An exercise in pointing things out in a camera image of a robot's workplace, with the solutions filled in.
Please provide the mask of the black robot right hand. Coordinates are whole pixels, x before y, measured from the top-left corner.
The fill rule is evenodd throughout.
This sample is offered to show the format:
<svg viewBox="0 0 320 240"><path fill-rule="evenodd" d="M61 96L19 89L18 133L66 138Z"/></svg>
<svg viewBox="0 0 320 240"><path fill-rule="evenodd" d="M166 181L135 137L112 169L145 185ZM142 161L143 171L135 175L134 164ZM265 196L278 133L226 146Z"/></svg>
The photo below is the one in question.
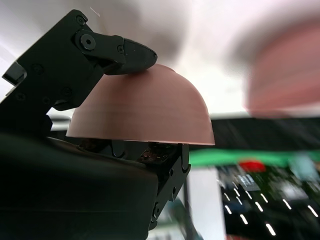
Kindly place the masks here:
<svg viewBox="0 0 320 240"><path fill-rule="evenodd" d="M0 104L0 237L3 240L145 240L190 171L181 143L137 141L127 159L112 136L50 136L50 109L79 107L103 75L150 69L156 52L95 33L71 10L4 73Z"/></svg>

